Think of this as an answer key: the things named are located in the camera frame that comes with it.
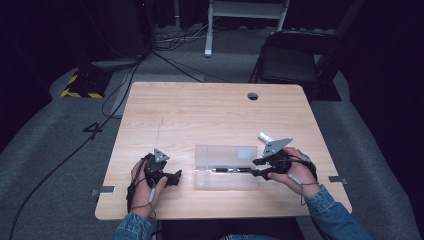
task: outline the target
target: transparent container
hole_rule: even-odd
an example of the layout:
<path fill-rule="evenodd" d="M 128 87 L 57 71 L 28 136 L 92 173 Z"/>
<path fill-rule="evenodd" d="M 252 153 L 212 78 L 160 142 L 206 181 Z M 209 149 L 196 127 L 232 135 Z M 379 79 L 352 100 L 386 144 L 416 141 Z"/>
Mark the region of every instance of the transparent container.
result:
<path fill-rule="evenodd" d="M 255 190 L 258 178 L 250 169 L 256 169 L 256 146 L 196 145 L 195 181 L 201 190 Z"/>

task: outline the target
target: pen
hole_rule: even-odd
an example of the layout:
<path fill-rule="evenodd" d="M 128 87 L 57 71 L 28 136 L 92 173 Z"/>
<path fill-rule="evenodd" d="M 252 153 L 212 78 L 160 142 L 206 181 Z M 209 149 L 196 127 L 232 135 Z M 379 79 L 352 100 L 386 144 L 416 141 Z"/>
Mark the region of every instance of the pen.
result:
<path fill-rule="evenodd" d="M 214 168 L 212 172 L 217 173 L 249 173 L 251 168 Z"/>

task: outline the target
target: black chair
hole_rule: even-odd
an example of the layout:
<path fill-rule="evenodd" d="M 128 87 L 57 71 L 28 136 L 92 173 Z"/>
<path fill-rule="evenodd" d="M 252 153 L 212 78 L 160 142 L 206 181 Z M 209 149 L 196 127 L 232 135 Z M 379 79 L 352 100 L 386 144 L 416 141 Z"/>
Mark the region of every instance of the black chair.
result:
<path fill-rule="evenodd" d="M 340 37 L 323 31 L 275 32 L 262 45 L 249 82 L 297 84 L 303 88 L 309 102 L 340 101 L 333 79 L 340 67 L 337 57 L 342 46 Z"/>

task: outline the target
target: gray carpet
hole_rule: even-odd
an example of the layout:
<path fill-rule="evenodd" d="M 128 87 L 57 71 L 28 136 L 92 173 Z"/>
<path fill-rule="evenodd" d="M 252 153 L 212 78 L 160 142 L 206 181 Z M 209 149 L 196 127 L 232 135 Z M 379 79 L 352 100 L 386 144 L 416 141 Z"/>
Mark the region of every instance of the gray carpet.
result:
<path fill-rule="evenodd" d="M 190 74 L 202 75 L 205 82 L 246 83 L 260 45 L 270 31 L 220 32 L 215 35 L 211 58 L 203 56 L 204 39 L 159 54 L 204 72 L 181 66 Z M 53 101 L 19 131 L 0 156 L 0 239 L 8 238 L 19 206 L 35 185 L 90 136 L 82 130 L 106 120 L 103 104 L 110 114 L 115 100 L 120 100 L 117 94 L 107 102 L 60 97 L 74 71 L 54 82 Z M 122 84 L 127 72 L 114 74 L 106 96 Z M 134 81 L 151 74 L 183 75 L 152 54 L 137 69 Z M 420 239 L 408 197 L 350 103 L 349 87 L 342 74 L 337 75 L 335 83 L 343 101 L 313 102 L 311 107 L 336 168 L 348 181 L 345 188 L 352 214 L 375 239 Z M 119 124 L 116 119 L 107 122 L 103 132 L 34 193 L 19 217 L 14 239 L 112 238 L 119 222 L 97 220 L 96 198 L 90 193 L 102 185 Z M 298 218 L 298 222 L 306 239 L 319 239 L 310 218 Z"/>

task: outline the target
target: person's left hand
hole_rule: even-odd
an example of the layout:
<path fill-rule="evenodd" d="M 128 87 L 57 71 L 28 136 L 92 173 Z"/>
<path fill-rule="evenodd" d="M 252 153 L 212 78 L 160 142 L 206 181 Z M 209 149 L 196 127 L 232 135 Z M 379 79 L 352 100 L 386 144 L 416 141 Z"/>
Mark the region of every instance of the person's left hand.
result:
<path fill-rule="evenodd" d="M 135 175 L 137 174 L 137 170 L 141 164 L 142 160 L 140 160 L 132 169 L 131 171 L 131 179 L 135 178 Z M 139 182 L 140 180 L 144 179 L 146 176 L 144 174 L 144 168 L 146 167 L 146 162 L 143 164 L 143 167 L 140 170 L 140 173 L 138 175 L 138 179 L 136 182 Z M 142 180 L 137 187 L 135 188 L 134 197 L 131 203 L 131 213 L 137 214 L 141 217 L 148 218 L 150 214 L 152 213 L 153 209 L 156 207 L 156 205 L 159 202 L 160 194 L 162 193 L 162 190 L 166 186 L 166 182 L 168 181 L 167 177 L 162 177 L 158 184 L 156 184 L 156 192 L 155 196 L 153 198 L 153 201 L 149 204 L 149 198 L 150 194 L 152 192 L 152 189 L 147 184 L 146 179 Z"/>

